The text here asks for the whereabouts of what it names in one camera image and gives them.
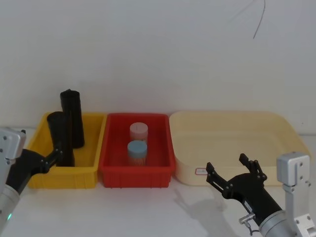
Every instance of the black cylindrical object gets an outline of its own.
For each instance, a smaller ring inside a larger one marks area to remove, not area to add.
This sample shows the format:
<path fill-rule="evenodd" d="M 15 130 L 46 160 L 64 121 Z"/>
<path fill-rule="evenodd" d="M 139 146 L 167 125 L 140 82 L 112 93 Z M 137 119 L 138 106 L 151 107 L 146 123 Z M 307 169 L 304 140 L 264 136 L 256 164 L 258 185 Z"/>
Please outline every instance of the black cylindrical object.
<path fill-rule="evenodd" d="M 57 166 L 75 166 L 75 158 L 72 147 L 71 118 L 64 112 L 53 112 L 47 117 L 48 127 L 54 149 L 61 149 L 63 159 L 57 162 Z"/>
<path fill-rule="evenodd" d="M 73 148 L 84 146 L 83 124 L 81 117 L 80 93 L 75 90 L 65 90 L 60 93 L 63 112 L 71 117 Z"/>

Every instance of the label on bin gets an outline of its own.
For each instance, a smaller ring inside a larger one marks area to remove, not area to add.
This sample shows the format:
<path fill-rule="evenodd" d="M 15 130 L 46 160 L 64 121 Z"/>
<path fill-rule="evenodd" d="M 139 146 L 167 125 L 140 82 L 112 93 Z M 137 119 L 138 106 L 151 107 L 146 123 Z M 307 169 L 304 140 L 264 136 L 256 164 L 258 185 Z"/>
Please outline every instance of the label on bin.
<path fill-rule="evenodd" d="M 196 175 L 207 175 L 205 168 L 196 168 Z"/>

